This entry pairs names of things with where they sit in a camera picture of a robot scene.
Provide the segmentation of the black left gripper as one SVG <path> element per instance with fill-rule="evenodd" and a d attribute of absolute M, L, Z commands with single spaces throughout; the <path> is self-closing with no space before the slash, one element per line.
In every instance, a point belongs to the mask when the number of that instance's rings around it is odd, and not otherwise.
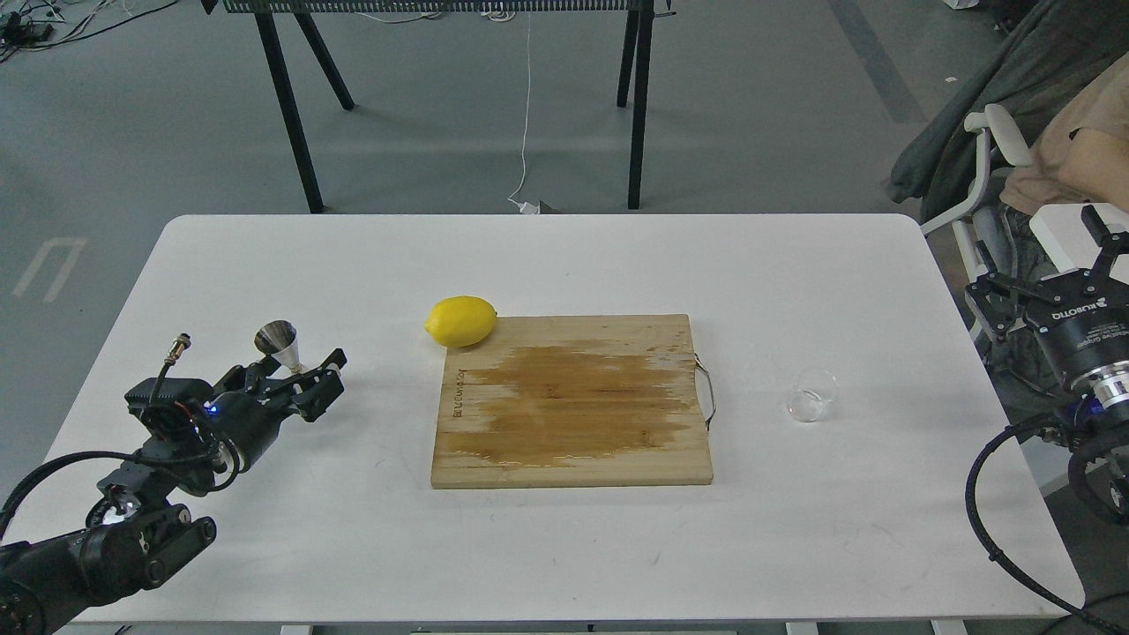
<path fill-rule="evenodd" d="M 275 442 L 281 421 L 299 415 L 317 421 L 344 393 L 341 369 L 348 357 L 334 349 L 315 369 L 295 373 L 281 364 L 236 365 L 215 383 L 209 400 L 190 399 L 190 411 L 208 443 L 215 473 L 246 473 Z"/>

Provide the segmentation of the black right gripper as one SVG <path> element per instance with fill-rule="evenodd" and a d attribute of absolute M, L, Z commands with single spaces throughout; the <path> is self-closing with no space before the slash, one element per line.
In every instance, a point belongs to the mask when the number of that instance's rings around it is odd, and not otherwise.
<path fill-rule="evenodd" d="M 1044 282 L 987 271 L 968 282 L 965 303 L 994 354 L 1044 354 L 1058 385 L 1068 392 L 1094 371 L 1126 362 L 1128 287 L 1112 278 L 1126 254 L 1126 232 L 1112 232 L 1095 205 L 1080 220 L 1099 254 L 1084 282 Z"/>

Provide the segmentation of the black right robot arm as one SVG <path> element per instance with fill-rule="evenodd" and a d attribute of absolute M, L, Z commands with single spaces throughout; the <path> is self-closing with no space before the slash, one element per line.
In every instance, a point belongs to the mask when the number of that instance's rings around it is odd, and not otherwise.
<path fill-rule="evenodd" d="M 1101 217 L 1104 205 L 1080 205 L 1080 221 L 1099 251 L 1092 266 L 1024 282 L 996 267 L 984 243 L 977 252 L 984 273 L 965 288 L 965 301 L 995 342 L 1021 323 L 1036 339 L 1061 390 L 1080 398 L 1073 418 L 1025 421 L 1034 435 L 1068 449 L 1067 480 L 1089 511 L 1126 527 L 1126 284 L 1112 277 L 1126 254 L 1126 232 Z"/>

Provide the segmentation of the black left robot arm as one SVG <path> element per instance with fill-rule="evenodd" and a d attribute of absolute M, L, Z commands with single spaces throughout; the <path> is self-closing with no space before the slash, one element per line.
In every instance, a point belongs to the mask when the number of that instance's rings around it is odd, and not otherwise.
<path fill-rule="evenodd" d="M 86 459 L 117 459 L 100 479 L 84 527 L 40 542 L 3 546 L 5 634 L 52 634 L 91 607 L 164 584 L 217 537 L 209 516 L 168 498 L 203 497 L 233 485 L 274 443 L 291 415 L 316 421 L 343 393 L 347 355 L 301 365 L 294 327 L 278 320 L 255 334 L 262 358 L 215 383 L 169 369 L 189 348 L 178 336 L 157 377 L 130 389 L 126 408 L 149 438 L 132 453 L 85 451 L 49 459 L 5 499 L 3 527 L 36 486 Z"/>

